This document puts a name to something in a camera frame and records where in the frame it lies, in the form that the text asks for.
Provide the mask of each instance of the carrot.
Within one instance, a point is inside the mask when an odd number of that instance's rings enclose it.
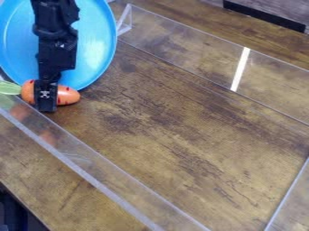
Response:
[[[31,105],[35,104],[34,102],[34,80],[28,80],[24,85],[22,86],[22,98],[26,102],[28,102]],[[56,104],[59,106],[62,105],[71,105],[80,101],[80,93],[78,90],[58,85],[58,99]]]

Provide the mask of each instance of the blue bowl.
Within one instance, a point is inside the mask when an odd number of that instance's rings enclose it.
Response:
[[[76,0],[80,20],[76,68],[63,72],[59,84],[80,90],[106,72],[115,55],[118,32],[115,19],[105,0]],[[6,0],[0,3],[0,67],[20,85],[39,78],[35,55],[39,39],[31,28],[31,0]]]

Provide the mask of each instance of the orange carrot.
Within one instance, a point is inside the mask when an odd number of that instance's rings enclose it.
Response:
[[[26,102],[28,102],[31,105],[35,104],[34,102],[34,80],[28,80],[23,87],[22,87],[22,98]],[[62,105],[71,105],[80,101],[80,93],[78,90],[58,85],[58,99],[56,104],[59,106]]]

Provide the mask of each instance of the wooden table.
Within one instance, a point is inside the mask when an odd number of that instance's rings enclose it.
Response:
[[[309,69],[305,35],[200,1],[131,2]],[[122,42],[79,104],[50,117],[214,230],[265,228],[308,155],[308,126]],[[51,230],[147,230],[4,118],[0,127],[2,182]]]

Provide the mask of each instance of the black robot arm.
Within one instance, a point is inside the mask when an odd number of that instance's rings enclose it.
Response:
[[[34,33],[39,36],[39,79],[35,81],[35,106],[56,111],[56,90],[62,71],[75,69],[78,31],[71,25],[80,19],[75,0],[31,0],[35,13]]]

